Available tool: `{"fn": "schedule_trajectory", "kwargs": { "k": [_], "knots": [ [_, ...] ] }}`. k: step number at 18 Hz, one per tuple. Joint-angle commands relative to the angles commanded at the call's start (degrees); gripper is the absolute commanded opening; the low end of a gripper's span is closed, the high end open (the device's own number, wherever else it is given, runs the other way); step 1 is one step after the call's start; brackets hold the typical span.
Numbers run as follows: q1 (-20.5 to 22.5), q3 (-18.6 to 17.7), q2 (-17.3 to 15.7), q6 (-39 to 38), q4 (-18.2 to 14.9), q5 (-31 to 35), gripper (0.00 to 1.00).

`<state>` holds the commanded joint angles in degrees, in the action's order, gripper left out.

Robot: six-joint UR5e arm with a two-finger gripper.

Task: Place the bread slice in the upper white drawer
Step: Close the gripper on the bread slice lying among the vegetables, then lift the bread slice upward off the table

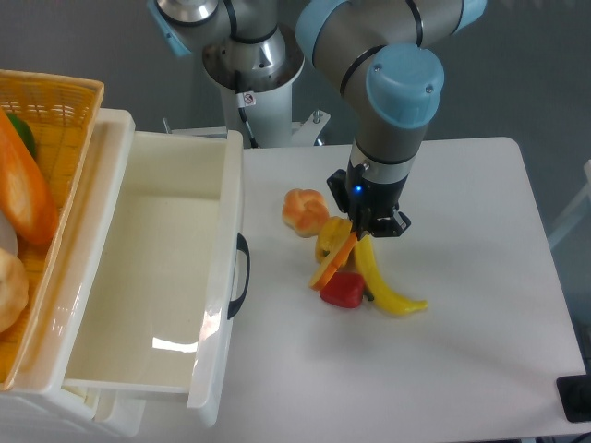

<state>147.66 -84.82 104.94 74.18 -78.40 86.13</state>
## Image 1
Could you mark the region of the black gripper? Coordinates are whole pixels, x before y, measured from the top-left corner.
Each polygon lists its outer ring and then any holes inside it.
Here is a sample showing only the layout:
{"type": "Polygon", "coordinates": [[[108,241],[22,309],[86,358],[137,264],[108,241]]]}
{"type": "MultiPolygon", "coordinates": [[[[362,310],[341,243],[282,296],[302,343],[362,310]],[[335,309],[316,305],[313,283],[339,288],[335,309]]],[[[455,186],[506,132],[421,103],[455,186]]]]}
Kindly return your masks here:
{"type": "Polygon", "coordinates": [[[352,223],[357,238],[400,237],[410,227],[410,219],[399,209],[399,197],[406,179],[393,184],[368,180],[360,168],[339,169],[327,185],[340,212],[352,223]]]}

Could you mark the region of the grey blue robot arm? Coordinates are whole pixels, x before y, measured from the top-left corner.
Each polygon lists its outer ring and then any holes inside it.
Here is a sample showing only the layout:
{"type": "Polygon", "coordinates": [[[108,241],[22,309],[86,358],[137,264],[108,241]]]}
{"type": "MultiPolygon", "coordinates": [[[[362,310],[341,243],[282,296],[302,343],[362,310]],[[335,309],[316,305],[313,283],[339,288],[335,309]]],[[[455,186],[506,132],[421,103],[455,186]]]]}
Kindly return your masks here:
{"type": "Polygon", "coordinates": [[[200,57],[227,128],[249,148],[295,140],[292,86],[313,66],[356,112],[345,169],[328,179],[357,235],[400,236],[399,198],[440,104],[444,70],[429,50],[478,20],[483,1],[311,1],[294,27],[275,1],[150,1],[178,56],[200,57]]]}

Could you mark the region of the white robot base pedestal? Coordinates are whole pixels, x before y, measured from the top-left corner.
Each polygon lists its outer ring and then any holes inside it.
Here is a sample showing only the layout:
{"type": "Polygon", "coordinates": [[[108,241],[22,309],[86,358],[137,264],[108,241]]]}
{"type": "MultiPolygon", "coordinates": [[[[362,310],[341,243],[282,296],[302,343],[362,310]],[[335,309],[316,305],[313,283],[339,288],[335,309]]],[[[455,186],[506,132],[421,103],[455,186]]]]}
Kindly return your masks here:
{"type": "Polygon", "coordinates": [[[172,129],[163,119],[168,134],[224,138],[235,131],[247,149],[323,144],[321,132],[331,120],[329,113],[316,109],[306,120],[293,120],[293,84],[305,65],[295,42],[280,32],[254,44],[228,39],[205,47],[202,61],[219,91],[224,125],[172,129]]]}

